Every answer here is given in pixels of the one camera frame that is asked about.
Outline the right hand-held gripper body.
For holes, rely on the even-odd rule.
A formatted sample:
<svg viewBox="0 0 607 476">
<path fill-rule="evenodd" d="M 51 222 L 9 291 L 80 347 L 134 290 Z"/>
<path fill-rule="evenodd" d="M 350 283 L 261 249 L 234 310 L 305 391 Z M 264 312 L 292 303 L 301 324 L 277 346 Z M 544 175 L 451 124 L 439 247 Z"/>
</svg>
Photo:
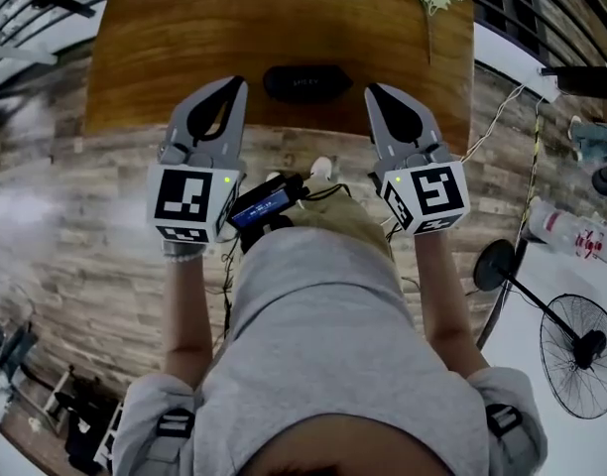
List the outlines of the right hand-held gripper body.
<svg viewBox="0 0 607 476">
<path fill-rule="evenodd" d="M 470 211 L 463 165 L 443 142 L 416 151 L 377 146 L 372 181 L 402 231 L 411 235 L 454 227 Z"/>
</svg>

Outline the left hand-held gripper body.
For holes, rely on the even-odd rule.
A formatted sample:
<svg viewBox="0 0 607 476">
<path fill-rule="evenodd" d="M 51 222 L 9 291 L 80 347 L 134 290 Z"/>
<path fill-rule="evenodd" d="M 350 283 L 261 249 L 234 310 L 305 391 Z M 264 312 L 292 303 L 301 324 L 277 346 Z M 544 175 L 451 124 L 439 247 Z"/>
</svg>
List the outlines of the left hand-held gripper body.
<svg viewBox="0 0 607 476">
<path fill-rule="evenodd" d="M 243 178 L 239 145 L 163 145 L 147 173 L 147 220 L 169 242 L 218 242 Z"/>
</svg>

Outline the black glasses case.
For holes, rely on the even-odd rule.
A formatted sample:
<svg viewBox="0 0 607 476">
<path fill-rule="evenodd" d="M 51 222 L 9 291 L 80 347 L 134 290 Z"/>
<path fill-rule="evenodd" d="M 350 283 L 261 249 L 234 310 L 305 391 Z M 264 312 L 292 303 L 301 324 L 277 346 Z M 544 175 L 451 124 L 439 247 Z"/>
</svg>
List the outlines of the black glasses case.
<svg viewBox="0 0 607 476">
<path fill-rule="evenodd" d="M 353 80 L 335 64 L 275 65 L 263 76 L 267 94 L 290 104 L 332 101 L 352 85 Z"/>
</svg>

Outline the person's left forearm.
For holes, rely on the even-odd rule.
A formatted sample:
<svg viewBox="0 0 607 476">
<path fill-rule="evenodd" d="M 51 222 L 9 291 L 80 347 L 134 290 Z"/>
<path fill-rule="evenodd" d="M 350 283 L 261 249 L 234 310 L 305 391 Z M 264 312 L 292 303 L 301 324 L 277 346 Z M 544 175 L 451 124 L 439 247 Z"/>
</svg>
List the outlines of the person's left forearm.
<svg viewBox="0 0 607 476">
<path fill-rule="evenodd" d="M 203 259 L 167 263 L 166 271 L 162 369 L 195 390 L 213 360 Z"/>
</svg>

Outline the person's right forearm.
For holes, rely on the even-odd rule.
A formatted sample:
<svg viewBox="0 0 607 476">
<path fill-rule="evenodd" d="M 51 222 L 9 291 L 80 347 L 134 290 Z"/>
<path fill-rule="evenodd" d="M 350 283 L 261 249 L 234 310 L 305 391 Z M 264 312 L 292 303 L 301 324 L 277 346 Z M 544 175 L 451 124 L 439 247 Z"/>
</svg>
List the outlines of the person's right forearm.
<svg viewBox="0 0 607 476">
<path fill-rule="evenodd" d="M 415 237 L 425 338 L 447 369 L 468 378 L 488 367 L 476 346 L 446 233 Z"/>
</svg>

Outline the gray wristband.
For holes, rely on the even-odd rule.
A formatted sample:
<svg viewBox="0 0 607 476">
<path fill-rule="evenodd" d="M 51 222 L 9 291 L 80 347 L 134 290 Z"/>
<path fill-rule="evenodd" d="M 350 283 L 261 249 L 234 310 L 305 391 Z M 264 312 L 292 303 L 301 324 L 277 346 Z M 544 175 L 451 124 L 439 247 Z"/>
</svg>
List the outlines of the gray wristband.
<svg viewBox="0 0 607 476">
<path fill-rule="evenodd" d="M 206 249 L 203 244 L 162 241 L 162 253 L 169 262 L 183 263 L 202 256 Z"/>
</svg>

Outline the black device with blue screen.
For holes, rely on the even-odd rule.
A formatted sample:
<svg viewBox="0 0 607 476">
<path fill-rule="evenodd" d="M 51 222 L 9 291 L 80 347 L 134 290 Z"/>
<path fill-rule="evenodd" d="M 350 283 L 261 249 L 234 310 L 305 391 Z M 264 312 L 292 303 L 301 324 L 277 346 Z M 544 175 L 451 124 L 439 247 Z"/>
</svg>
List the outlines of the black device with blue screen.
<svg viewBox="0 0 607 476">
<path fill-rule="evenodd" d="M 308 194 L 301 175 L 277 175 L 239 196 L 227 222 L 238 231 L 266 224 Z"/>
</svg>

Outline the olive trousers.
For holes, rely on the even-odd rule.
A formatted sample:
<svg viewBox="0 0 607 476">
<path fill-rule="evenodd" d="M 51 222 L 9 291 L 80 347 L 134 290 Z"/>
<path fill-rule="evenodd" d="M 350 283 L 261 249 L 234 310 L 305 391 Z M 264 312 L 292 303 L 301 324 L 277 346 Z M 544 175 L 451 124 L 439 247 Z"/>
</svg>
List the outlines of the olive trousers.
<svg viewBox="0 0 607 476">
<path fill-rule="evenodd" d="M 386 257 L 393 258 L 381 225 L 342 188 L 321 200 L 302 200 L 288 208 L 284 215 L 294 226 L 313 227 L 349 236 L 370 244 Z"/>
</svg>

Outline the black waist pouch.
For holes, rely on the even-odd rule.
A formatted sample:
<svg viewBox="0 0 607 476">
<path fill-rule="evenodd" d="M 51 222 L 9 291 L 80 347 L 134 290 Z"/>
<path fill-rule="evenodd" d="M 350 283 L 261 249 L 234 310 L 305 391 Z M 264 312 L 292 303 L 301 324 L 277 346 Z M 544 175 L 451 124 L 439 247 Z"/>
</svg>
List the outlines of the black waist pouch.
<svg viewBox="0 0 607 476">
<path fill-rule="evenodd" d="M 286 215 L 277 214 L 267 218 L 266 220 L 259 221 L 251 226 L 248 226 L 240 231 L 240 244 L 241 251 L 243 254 L 247 254 L 248 251 L 263 237 L 270 233 L 285 229 L 292 228 L 294 226 L 293 221 Z"/>
</svg>

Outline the black standing fan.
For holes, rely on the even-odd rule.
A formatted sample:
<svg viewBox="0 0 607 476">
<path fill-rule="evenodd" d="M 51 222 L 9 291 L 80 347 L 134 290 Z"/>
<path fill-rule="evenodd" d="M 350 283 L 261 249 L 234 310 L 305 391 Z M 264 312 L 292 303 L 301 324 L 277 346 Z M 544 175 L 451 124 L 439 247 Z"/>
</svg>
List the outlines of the black standing fan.
<svg viewBox="0 0 607 476">
<path fill-rule="evenodd" d="M 603 417 L 607 414 L 607 311 L 580 295 L 542 301 L 516 279 L 516 261 L 516 249 L 508 240 L 490 243 L 476 261 L 475 287 L 490 292 L 509 285 L 542 312 L 541 361 L 552 395 L 573 417 Z"/>
</svg>

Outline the white power strip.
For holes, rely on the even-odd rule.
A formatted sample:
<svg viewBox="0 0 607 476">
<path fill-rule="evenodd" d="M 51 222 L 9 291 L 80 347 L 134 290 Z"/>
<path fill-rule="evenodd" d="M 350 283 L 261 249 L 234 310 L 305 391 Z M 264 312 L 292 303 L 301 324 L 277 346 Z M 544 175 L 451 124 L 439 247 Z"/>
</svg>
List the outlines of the white power strip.
<svg viewBox="0 0 607 476">
<path fill-rule="evenodd" d="M 540 95 L 547 103 L 554 103 L 562 96 L 562 91 L 558 87 L 557 76 L 548 73 L 545 67 L 538 69 L 540 84 Z"/>
</svg>

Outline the gray T-shirt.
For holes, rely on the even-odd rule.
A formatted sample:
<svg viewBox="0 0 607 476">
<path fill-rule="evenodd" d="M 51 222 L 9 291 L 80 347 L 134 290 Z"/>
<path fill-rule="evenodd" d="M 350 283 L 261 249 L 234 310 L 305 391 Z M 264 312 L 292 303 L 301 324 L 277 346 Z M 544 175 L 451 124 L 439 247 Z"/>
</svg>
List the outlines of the gray T-shirt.
<svg viewBox="0 0 607 476">
<path fill-rule="evenodd" d="M 244 256 L 229 334 L 201 384 L 128 389 L 114 476 L 237 476 L 312 417 L 364 417 L 414 437 L 451 476 L 533 476 L 547 440 L 528 376 L 447 369 L 417 333 L 393 261 L 324 229 L 280 229 Z"/>
</svg>

